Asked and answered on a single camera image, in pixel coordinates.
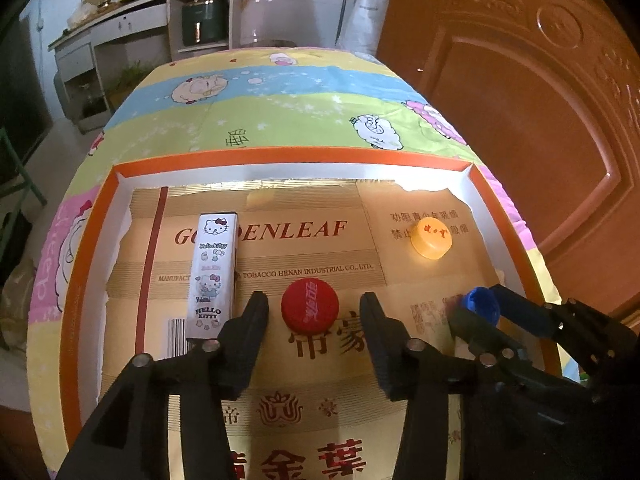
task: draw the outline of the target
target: barcode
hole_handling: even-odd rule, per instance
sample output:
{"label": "barcode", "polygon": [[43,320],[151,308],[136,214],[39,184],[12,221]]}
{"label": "barcode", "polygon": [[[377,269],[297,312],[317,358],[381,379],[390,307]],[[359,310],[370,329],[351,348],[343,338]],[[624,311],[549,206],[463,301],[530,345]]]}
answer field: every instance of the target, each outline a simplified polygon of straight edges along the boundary
{"label": "barcode", "polygon": [[184,334],[186,320],[183,317],[169,319],[166,329],[166,353],[165,357],[177,357],[185,355],[193,344],[187,341]]}

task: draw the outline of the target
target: blue stripe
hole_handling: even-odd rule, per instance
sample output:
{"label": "blue stripe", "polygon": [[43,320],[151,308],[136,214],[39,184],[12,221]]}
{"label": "blue stripe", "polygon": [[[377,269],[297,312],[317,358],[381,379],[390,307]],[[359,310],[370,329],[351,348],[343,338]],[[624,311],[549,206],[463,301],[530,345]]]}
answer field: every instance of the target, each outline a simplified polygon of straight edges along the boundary
{"label": "blue stripe", "polygon": [[[420,94],[398,77],[343,70],[337,66],[255,66],[203,72],[189,77],[195,78],[213,74],[221,75],[227,79],[226,88],[217,96],[197,101],[198,104],[213,104],[240,96],[302,95],[326,92],[360,94],[395,102],[424,101]],[[248,83],[249,79],[258,78],[262,79],[262,83]],[[134,117],[168,108],[190,106],[177,103],[171,98],[174,89],[187,79],[187,77],[172,78],[137,88],[118,108],[105,129],[113,128]]]}

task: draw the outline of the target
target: red bottle cap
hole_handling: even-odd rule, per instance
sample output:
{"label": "red bottle cap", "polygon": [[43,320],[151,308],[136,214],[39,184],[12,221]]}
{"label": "red bottle cap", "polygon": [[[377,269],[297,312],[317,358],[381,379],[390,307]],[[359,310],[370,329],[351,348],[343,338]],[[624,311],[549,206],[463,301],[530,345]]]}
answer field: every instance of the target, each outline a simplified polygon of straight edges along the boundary
{"label": "red bottle cap", "polygon": [[339,310],[338,295],[331,285],[317,278],[296,280],[282,295],[282,319],[299,334],[329,330]]}

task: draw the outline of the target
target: green folding chair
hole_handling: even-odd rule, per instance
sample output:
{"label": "green folding chair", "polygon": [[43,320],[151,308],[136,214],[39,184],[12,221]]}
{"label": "green folding chair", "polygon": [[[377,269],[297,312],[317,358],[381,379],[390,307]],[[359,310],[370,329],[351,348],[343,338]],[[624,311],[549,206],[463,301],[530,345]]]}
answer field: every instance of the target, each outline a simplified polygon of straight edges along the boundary
{"label": "green folding chair", "polygon": [[15,153],[14,147],[11,145],[11,141],[9,140],[9,136],[6,134],[6,130],[4,128],[0,128],[0,149],[2,149],[3,144],[6,146],[9,156],[13,159],[17,173],[22,177],[22,182],[12,185],[12,179],[6,184],[0,186],[0,200],[2,200],[6,196],[12,195],[13,193],[21,192],[20,200],[18,200],[18,203],[15,205],[14,210],[11,211],[8,223],[4,227],[2,227],[2,225],[0,224],[0,232],[2,233],[2,237],[0,238],[0,262],[2,261],[2,257],[4,256],[4,250],[9,243],[11,234],[14,232],[15,221],[18,218],[18,213],[20,212],[22,203],[24,202],[24,199],[27,198],[29,191],[33,191],[33,194],[43,206],[47,204],[47,199],[44,198],[44,195],[33,183],[33,180],[29,176],[29,173],[27,173],[27,170],[24,169],[20,157],[17,153]]}

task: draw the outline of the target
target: green plant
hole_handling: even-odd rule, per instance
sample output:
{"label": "green plant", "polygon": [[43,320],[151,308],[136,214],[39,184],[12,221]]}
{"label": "green plant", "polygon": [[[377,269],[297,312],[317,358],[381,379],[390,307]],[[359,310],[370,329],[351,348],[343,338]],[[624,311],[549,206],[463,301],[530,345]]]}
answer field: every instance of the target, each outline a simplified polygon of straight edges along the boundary
{"label": "green plant", "polygon": [[124,90],[133,90],[142,80],[148,76],[154,68],[142,65],[140,61],[136,61],[133,65],[126,66],[120,72],[120,76],[109,88],[108,93],[122,92]]}

